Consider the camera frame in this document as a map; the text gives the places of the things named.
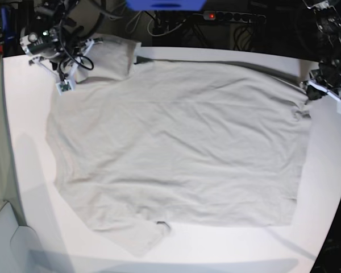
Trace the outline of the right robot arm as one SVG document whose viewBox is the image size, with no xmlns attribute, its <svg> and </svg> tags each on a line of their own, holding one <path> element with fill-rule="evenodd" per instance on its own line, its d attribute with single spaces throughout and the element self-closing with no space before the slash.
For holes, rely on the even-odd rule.
<svg viewBox="0 0 341 273">
<path fill-rule="evenodd" d="M 59 94 L 75 89 L 74 78 L 78 68 L 87 71 L 94 69 L 88 54 L 94 45 L 103 42 L 102 38 L 93 38 L 103 20 L 122 18 L 114 10 L 106 8 L 106 1 L 89 3 L 99 11 L 99 17 L 84 36 L 81 35 L 84 27 L 78 26 L 69 16 L 79 1 L 42 1 L 35 8 L 32 23 L 20 33 L 19 44 L 30 58 L 28 64 L 37 65 L 49 73 L 55 79 Z"/>
</svg>

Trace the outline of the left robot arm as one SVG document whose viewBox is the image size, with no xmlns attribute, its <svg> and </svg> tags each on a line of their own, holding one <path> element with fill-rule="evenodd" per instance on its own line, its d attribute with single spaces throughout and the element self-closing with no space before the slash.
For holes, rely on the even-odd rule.
<svg viewBox="0 0 341 273">
<path fill-rule="evenodd" d="M 328 55 L 321 57 L 318 68 L 309 72 L 301 87 L 311 101 L 329 96 L 341 114 L 341 1 L 304 1 L 313 11 L 318 30 L 331 44 Z"/>
</svg>

